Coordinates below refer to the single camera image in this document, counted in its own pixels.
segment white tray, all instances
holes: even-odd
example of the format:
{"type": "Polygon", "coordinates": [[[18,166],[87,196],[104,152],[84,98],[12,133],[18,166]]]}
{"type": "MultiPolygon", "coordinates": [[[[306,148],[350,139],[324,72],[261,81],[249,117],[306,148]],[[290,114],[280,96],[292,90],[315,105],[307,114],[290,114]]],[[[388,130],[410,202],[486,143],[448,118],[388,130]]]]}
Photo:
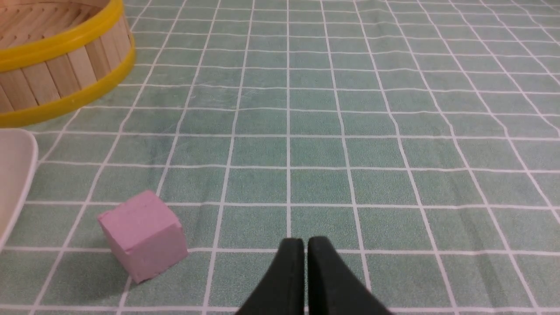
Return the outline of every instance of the white tray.
{"type": "Polygon", "coordinates": [[[0,129],[0,251],[16,224],[37,165],[35,137],[23,129],[0,129]]]}

